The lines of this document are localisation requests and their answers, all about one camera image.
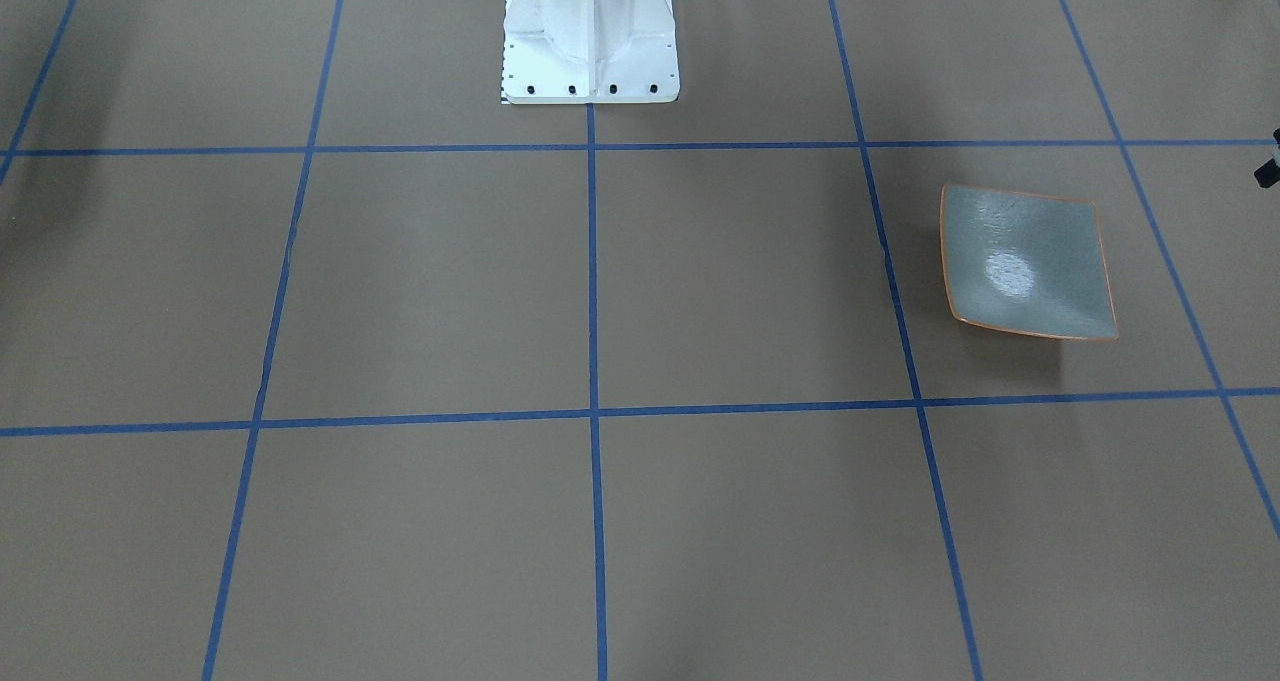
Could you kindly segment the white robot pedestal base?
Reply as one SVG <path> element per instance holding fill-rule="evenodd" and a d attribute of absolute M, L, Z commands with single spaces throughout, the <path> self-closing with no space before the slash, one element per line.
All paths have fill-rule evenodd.
<path fill-rule="evenodd" d="M 507 104 L 664 104 L 681 92 L 673 0 L 504 0 Z"/>

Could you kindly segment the grey square plate orange rim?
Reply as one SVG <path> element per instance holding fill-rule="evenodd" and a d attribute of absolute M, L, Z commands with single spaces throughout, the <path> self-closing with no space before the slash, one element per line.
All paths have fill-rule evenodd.
<path fill-rule="evenodd" d="M 1117 339 L 1096 204 L 947 183 L 938 227 L 957 321 L 1042 339 Z"/>

